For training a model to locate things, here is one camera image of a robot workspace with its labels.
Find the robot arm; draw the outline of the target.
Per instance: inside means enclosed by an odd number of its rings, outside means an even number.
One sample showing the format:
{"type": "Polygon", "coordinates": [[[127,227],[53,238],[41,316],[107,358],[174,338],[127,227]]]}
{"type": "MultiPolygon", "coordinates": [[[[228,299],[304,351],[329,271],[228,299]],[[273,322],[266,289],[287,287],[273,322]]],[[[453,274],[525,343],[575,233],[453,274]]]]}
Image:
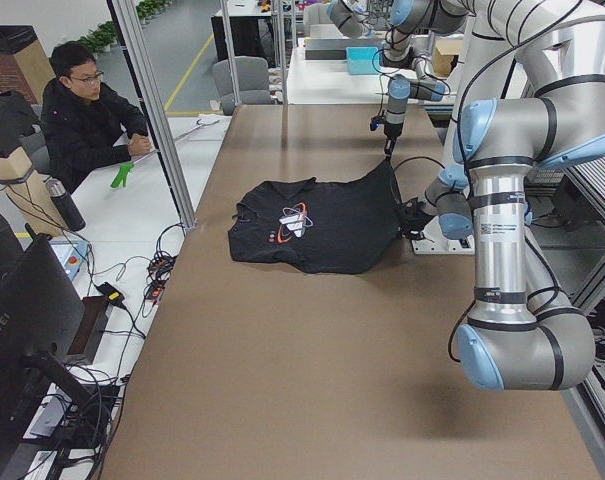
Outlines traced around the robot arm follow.
{"type": "Polygon", "coordinates": [[[524,181],[605,156],[605,6],[593,1],[398,1],[399,35],[462,21],[466,55],[448,132],[469,181],[474,302],[457,330],[478,387],[563,390],[594,340],[527,225],[524,181]]]}
{"type": "Polygon", "coordinates": [[[408,101],[439,102],[450,92],[438,79],[432,67],[433,35],[447,35],[459,29],[468,11],[453,1],[395,1],[390,11],[390,29],[379,51],[382,67],[397,70],[388,77],[387,105],[371,119],[370,127],[383,127],[387,159],[393,155],[396,142],[403,131],[408,101]],[[399,73],[411,70],[408,78],[399,73]]]}

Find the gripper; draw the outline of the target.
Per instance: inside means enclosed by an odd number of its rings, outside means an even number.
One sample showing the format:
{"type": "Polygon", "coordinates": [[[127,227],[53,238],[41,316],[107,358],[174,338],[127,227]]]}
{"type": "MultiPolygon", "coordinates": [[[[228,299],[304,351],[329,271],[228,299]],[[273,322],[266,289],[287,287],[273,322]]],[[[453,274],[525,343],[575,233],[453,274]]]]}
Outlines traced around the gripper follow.
{"type": "Polygon", "coordinates": [[[386,141],[384,144],[385,159],[390,161],[396,145],[396,139],[402,134],[404,126],[405,114],[384,112],[383,114],[375,115],[370,119],[369,128],[375,131],[379,126],[384,129],[386,141]]]}
{"type": "Polygon", "coordinates": [[[424,238],[425,227],[434,218],[423,211],[425,202],[418,197],[411,198],[399,204],[399,224],[403,237],[408,240],[421,240],[424,238]]]}

